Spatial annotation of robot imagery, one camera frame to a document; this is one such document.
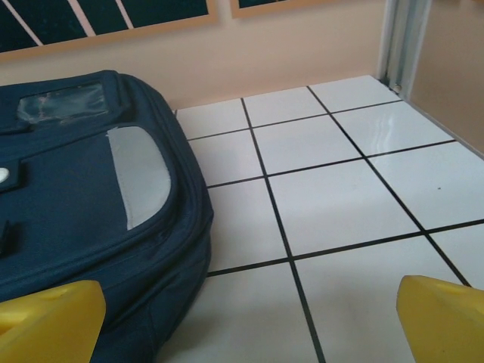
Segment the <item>white stripe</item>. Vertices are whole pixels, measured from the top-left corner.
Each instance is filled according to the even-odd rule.
[[[121,11],[121,15],[123,16],[128,29],[134,29],[133,23],[131,22],[131,19],[129,19],[129,15],[124,8],[123,2],[121,0],[116,0],[116,4],[118,5],[119,11]]]
[[[84,33],[87,36],[96,36],[94,30],[92,29],[91,23],[89,23],[88,18],[84,14],[81,5],[77,2],[77,0],[67,0],[69,2],[70,7],[73,9],[74,14],[77,17],[77,20],[81,23],[82,28],[84,29]]]
[[[43,45],[39,38],[37,38],[36,34],[30,29],[25,21],[23,21],[22,17],[17,13],[14,7],[8,2],[8,0],[2,0],[5,6],[10,10],[12,15],[14,15],[15,19],[19,22],[19,24],[23,27],[23,29],[30,35],[30,38],[37,44]]]

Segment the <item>clear plastic window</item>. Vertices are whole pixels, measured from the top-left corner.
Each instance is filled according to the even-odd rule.
[[[22,98],[17,117],[31,124],[67,124],[108,111],[100,83],[58,89]]]

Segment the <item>navy blue backpack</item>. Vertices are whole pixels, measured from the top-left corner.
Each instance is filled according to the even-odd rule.
[[[213,220],[168,104],[132,76],[0,87],[0,301],[99,281],[92,362],[151,362],[201,287]]]

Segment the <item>framed picture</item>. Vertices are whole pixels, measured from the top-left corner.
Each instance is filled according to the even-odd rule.
[[[255,17],[335,0],[230,0],[232,17]]]
[[[216,21],[216,0],[0,0],[0,61]]]

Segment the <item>reflective gray strip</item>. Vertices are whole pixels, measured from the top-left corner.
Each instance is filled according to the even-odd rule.
[[[107,132],[128,231],[154,216],[166,202],[171,178],[158,146],[137,126]]]

